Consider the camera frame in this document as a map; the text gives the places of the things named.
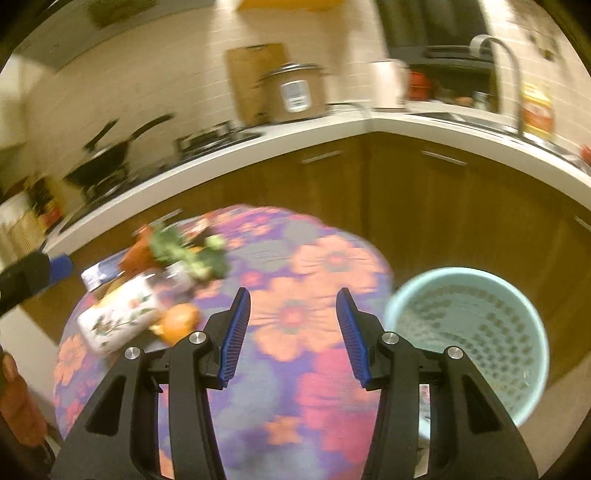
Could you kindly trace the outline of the person's left hand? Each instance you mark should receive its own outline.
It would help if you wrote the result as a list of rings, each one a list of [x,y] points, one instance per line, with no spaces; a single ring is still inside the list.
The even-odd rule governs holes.
[[[9,353],[3,354],[2,373],[6,386],[1,394],[1,415],[20,444],[36,448],[45,440],[47,424]]]

